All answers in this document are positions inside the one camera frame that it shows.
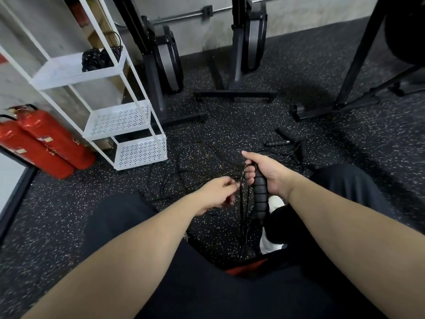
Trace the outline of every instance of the white storage rack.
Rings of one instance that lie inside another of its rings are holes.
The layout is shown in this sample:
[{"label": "white storage rack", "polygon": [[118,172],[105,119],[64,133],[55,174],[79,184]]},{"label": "white storage rack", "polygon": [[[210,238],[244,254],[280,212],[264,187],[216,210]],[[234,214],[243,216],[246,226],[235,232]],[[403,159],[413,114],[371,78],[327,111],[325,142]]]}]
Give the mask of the white storage rack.
[{"label": "white storage rack", "polygon": [[[117,61],[87,1],[79,1],[97,32],[104,48],[111,57],[112,62],[114,63],[113,67],[83,73],[81,70],[82,53],[51,58],[31,32],[24,26],[22,21],[12,12],[3,0],[0,0],[0,5],[7,10],[29,39],[40,50],[43,56],[45,56],[47,62],[33,77],[31,77],[1,45],[0,53],[116,170],[123,170],[167,160],[167,138],[162,130],[155,111],[152,108],[151,102],[146,95],[146,91],[141,84],[140,78],[137,75],[125,46],[123,45],[120,61]],[[112,27],[112,30],[119,35],[104,0],[99,0],[99,3],[109,25]],[[138,101],[136,99],[136,96],[123,72],[125,62],[127,62],[130,66],[145,100]],[[124,82],[124,85],[133,100],[132,103],[107,107],[100,110],[92,110],[88,103],[82,98],[82,96],[80,96],[75,87],[72,85],[75,83],[117,75],[119,75]],[[75,122],[45,92],[45,90],[61,86],[68,86],[90,112],[90,116],[84,130],[78,127],[77,124],[75,124]],[[161,131],[160,135],[155,135],[151,127],[151,113]],[[114,137],[115,135],[145,129],[149,129],[152,136],[121,143],[119,143]],[[93,142],[93,140],[106,137],[111,137],[117,145],[114,161],[109,159],[109,157]]]}]

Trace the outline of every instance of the person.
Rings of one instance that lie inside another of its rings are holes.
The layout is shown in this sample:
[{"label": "person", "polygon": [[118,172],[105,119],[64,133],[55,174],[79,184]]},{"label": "person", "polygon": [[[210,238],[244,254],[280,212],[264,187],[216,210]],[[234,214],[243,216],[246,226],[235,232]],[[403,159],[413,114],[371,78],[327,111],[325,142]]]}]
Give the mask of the person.
[{"label": "person", "polygon": [[425,237],[385,215],[390,206],[369,176],[334,165],[307,179],[266,156],[242,155],[247,183],[255,161],[269,193],[289,203],[265,223],[272,241],[287,243],[278,266],[242,279],[182,240],[194,216],[234,204],[239,184],[229,177],[161,212],[120,194],[88,220],[87,258],[24,318],[423,318]]}]

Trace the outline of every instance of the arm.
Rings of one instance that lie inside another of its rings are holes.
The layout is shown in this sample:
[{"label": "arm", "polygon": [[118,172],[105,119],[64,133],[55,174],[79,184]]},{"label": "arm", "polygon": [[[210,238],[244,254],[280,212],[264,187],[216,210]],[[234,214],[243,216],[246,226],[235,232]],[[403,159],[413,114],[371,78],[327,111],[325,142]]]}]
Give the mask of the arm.
[{"label": "arm", "polygon": [[238,184],[213,179],[154,217],[114,238],[79,264],[23,317],[134,318],[167,271],[190,221],[233,204]]},{"label": "arm", "polygon": [[[425,313],[425,236],[338,196],[265,156],[243,152],[268,178],[268,190],[291,204],[332,262],[386,316]],[[247,168],[252,184],[254,167]]]}]

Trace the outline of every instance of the fire extinguisher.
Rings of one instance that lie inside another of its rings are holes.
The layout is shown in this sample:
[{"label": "fire extinguisher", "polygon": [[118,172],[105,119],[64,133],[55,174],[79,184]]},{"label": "fire extinguisher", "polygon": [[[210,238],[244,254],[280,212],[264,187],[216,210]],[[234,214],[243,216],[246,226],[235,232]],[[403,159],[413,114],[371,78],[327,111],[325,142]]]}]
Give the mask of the fire extinguisher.
[{"label": "fire extinguisher", "polygon": [[15,118],[4,114],[0,114],[0,117],[10,119],[10,121],[0,122],[0,144],[3,147],[57,179],[63,179],[72,174],[73,166],[20,128]]},{"label": "fire extinguisher", "polygon": [[59,122],[48,112],[37,109],[32,104],[11,107],[21,128],[44,145],[54,150],[77,169],[91,166],[96,157],[84,145],[74,140]]}]

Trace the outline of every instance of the black speckled floor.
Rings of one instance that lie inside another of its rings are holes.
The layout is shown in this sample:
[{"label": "black speckled floor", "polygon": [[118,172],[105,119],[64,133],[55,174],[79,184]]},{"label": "black speckled floor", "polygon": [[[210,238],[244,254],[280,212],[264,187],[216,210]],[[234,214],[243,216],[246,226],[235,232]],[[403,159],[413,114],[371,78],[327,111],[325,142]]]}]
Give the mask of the black speckled floor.
[{"label": "black speckled floor", "polygon": [[[186,124],[167,130],[169,158],[196,140],[214,144],[234,162],[242,162],[239,150],[258,147],[264,139],[277,139],[273,130],[282,127],[307,139],[307,163],[330,165],[347,161],[370,174],[394,206],[394,217],[425,233],[425,101],[421,94],[333,117],[296,123],[290,109],[329,103],[337,96],[367,19],[274,37],[257,72],[244,77],[246,88],[276,88],[273,103],[256,99],[193,100],[190,90],[213,87],[205,56],[182,59],[185,90],[169,98],[173,112],[207,109],[205,124]],[[228,67],[229,49],[212,54],[218,67]],[[382,34],[355,85],[359,95],[403,70],[392,57]],[[188,149],[184,168],[218,171],[219,161],[202,147]],[[116,172],[99,159],[88,170],[57,181],[39,173],[29,189],[0,250],[0,318],[18,318],[79,260],[79,247],[88,215],[104,197],[114,193],[147,190],[149,166]],[[152,167],[154,195],[174,165]],[[181,190],[170,182],[167,194]],[[189,232],[193,244],[217,266],[236,258],[238,211],[207,214],[193,221]]]}]

